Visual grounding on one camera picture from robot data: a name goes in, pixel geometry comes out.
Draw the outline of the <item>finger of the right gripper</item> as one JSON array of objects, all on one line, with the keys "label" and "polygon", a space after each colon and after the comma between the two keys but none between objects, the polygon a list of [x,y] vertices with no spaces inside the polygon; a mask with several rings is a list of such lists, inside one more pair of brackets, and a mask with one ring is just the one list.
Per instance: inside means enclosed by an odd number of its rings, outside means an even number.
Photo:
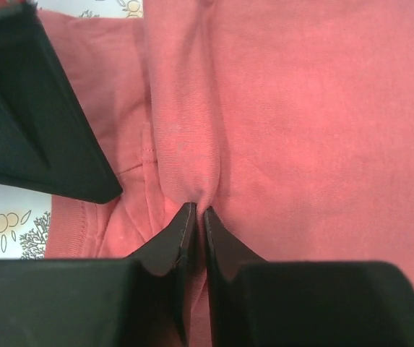
[{"label": "finger of the right gripper", "polygon": [[105,204],[122,188],[36,7],[0,7],[0,184]]}]

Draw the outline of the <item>salmon pink t shirt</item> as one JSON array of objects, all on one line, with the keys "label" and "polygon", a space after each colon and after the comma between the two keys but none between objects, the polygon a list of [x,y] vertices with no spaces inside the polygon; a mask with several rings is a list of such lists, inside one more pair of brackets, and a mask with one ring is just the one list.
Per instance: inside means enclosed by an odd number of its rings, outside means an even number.
[{"label": "salmon pink t shirt", "polygon": [[414,1],[143,10],[144,244],[195,204],[189,344],[214,346],[209,208],[268,262],[388,262],[414,289]]}]

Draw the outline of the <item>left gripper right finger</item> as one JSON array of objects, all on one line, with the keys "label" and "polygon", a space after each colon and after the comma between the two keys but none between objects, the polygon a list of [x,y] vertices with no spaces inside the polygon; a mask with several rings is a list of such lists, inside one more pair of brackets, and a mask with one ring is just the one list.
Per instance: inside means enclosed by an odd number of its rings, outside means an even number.
[{"label": "left gripper right finger", "polygon": [[393,264],[268,262],[204,212],[214,346],[414,346],[414,289]]}]

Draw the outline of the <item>floral table mat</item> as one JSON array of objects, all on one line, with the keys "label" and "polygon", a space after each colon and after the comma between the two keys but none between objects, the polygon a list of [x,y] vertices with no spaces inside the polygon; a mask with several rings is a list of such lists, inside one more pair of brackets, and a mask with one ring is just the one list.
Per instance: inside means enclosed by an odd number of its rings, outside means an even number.
[{"label": "floral table mat", "polygon": [[152,235],[144,21],[38,16],[124,191],[99,205],[0,185],[0,258],[124,257]]}]

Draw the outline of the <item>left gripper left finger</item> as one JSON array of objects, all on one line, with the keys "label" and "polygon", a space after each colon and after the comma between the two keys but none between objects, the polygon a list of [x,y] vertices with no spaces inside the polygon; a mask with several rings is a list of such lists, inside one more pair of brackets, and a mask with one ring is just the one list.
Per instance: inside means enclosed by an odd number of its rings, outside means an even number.
[{"label": "left gripper left finger", "polygon": [[128,257],[0,260],[0,346],[187,346],[196,206]]}]

